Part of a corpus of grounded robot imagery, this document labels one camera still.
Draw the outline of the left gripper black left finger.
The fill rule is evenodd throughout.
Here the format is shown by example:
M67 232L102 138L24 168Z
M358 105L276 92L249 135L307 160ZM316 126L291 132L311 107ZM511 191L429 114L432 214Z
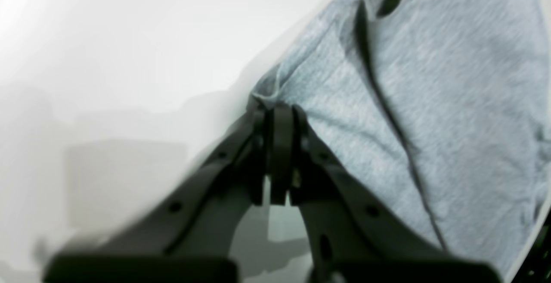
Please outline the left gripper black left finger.
M229 257L235 230L263 203L264 124L256 109L154 210L103 244L73 246L46 283L239 283Z

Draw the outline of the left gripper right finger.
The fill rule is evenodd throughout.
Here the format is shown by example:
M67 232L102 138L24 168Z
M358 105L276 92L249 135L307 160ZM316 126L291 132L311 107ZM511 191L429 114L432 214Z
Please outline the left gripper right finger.
M499 283L487 264L435 248L355 179L298 106L271 111L271 203L299 208L313 283Z

